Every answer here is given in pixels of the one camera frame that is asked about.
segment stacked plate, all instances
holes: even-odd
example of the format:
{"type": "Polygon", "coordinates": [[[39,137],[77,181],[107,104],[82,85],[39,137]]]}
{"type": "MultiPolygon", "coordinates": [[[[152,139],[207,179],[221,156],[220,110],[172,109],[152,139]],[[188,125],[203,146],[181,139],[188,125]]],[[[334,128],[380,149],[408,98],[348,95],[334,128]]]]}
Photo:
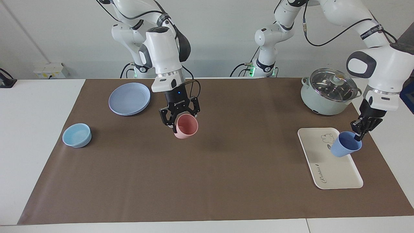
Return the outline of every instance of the stacked plate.
{"type": "Polygon", "coordinates": [[[127,83],[116,88],[109,97],[109,108],[121,116],[142,112],[149,104],[151,93],[141,83],[127,83]]]}

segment pink cup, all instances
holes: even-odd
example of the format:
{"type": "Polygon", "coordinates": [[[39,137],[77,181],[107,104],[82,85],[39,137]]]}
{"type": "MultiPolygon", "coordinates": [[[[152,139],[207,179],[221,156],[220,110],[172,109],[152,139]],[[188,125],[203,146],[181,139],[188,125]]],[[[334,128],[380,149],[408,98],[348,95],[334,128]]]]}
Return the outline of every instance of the pink cup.
{"type": "Polygon", "coordinates": [[[182,114],[177,119],[177,133],[174,135],[179,139],[193,136],[198,131],[198,121],[190,114],[182,114]]]}

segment cooking pot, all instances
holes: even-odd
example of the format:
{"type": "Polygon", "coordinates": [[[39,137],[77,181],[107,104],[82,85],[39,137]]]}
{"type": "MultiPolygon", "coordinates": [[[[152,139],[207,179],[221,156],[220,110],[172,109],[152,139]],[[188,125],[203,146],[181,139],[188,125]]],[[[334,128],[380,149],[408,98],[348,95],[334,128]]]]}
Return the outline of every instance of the cooking pot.
{"type": "Polygon", "coordinates": [[[332,116],[339,114],[362,95],[355,82],[341,71],[323,68],[308,78],[302,78],[303,102],[314,113],[332,116]]]}

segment white pot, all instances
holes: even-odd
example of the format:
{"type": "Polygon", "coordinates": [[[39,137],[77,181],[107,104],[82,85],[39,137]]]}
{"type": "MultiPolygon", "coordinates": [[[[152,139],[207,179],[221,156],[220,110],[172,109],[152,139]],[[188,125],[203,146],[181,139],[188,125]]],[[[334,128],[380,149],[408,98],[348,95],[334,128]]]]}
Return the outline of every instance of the white pot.
{"type": "Polygon", "coordinates": [[[355,97],[349,98],[345,101],[332,100],[321,95],[318,91],[311,87],[309,78],[302,78],[302,84],[301,96],[306,106],[308,106],[314,113],[327,116],[343,112],[353,99],[362,95],[361,89],[358,88],[358,94],[355,97]]]}

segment pot handle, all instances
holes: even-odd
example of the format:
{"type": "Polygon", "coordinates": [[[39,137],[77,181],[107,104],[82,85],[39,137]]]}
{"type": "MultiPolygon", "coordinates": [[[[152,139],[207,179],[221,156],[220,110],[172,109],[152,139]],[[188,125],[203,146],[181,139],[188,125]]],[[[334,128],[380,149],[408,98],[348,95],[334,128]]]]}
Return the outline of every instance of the pot handle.
{"type": "Polygon", "coordinates": [[[304,78],[301,78],[301,80],[302,80],[302,85],[308,85],[308,84],[306,84],[307,82],[308,82],[308,79],[309,79],[309,77],[304,77],[304,78]]]}
{"type": "Polygon", "coordinates": [[[356,97],[355,97],[355,98],[358,98],[358,97],[362,96],[362,90],[361,90],[361,89],[359,89],[359,88],[358,88],[358,93],[359,93],[359,94],[358,94],[358,95],[356,95],[356,97]]]}

